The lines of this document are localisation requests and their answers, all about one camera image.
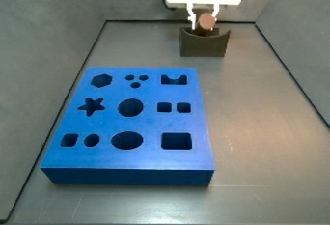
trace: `shape sorter board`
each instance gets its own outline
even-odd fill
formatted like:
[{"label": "shape sorter board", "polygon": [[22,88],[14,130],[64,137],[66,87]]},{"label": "shape sorter board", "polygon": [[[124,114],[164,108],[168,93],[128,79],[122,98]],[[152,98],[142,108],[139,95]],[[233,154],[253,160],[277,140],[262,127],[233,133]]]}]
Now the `shape sorter board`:
[{"label": "shape sorter board", "polygon": [[40,165],[54,183],[209,185],[193,68],[88,68]]}]

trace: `square hole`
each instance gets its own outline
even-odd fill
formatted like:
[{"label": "square hole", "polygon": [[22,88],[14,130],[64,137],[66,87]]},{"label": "square hole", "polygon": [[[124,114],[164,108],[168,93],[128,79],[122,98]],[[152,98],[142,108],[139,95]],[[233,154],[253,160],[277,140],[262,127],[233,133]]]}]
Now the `square hole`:
[{"label": "square hole", "polygon": [[162,148],[164,150],[191,150],[193,141],[190,133],[163,133]]},{"label": "square hole", "polygon": [[60,141],[60,146],[72,147],[76,145],[76,142],[78,142],[78,134],[64,134]]},{"label": "square hole", "polygon": [[191,104],[190,103],[178,103],[176,111],[179,113],[190,113],[191,112]]},{"label": "square hole", "polygon": [[158,103],[158,112],[162,112],[162,113],[171,112],[171,103],[168,103],[168,102],[159,102]]}]

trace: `gray table surface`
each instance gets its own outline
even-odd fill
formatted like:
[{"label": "gray table surface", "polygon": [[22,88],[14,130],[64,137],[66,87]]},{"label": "gray table surface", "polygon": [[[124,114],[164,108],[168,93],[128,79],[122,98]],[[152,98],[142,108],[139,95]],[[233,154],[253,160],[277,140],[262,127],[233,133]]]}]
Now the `gray table surface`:
[{"label": "gray table surface", "polygon": [[87,66],[195,67],[210,187],[54,185],[39,167],[8,223],[330,223],[330,133],[254,24],[225,58],[181,58],[178,23],[108,22]]}]

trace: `circular hole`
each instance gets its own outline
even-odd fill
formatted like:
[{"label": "circular hole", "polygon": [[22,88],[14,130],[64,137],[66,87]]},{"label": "circular hole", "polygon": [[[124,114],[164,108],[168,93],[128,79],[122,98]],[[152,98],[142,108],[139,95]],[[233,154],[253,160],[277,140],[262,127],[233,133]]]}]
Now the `circular hole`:
[{"label": "circular hole", "polygon": [[98,142],[99,142],[99,136],[96,134],[87,136],[84,141],[87,147],[94,147],[98,144]]},{"label": "circular hole", "polygon": [[143,75],[139,76],[139,79],[140,79],[142,81],[147,81],[148,78],[150,78],[150,77],[148,77],[146,74],[143,74]]},{"label": "circular hole", "polygon": [[135,78],[135,77],[134,77],[132,74],[127,75],[127,77],[126,77],[127,81],[132,81],[134,78]]},{"label": "circular hole", "polygon": [[136,116],[143,110],[143,103],[136,98],[126,99],[119,104],[119,113],[126,117]]},{"label": "circular hole", "polygon": [[140,134],[126,131],[112,137],[111,143],[120,150],[132,150],[142,145],[143,137]]},{"label": "circular hole", "polygon": [[140,84],[138,82],[132,82],[130,84],[130,87],[134,88],[134,89],[136,89],[139,86],[140,86]]}]

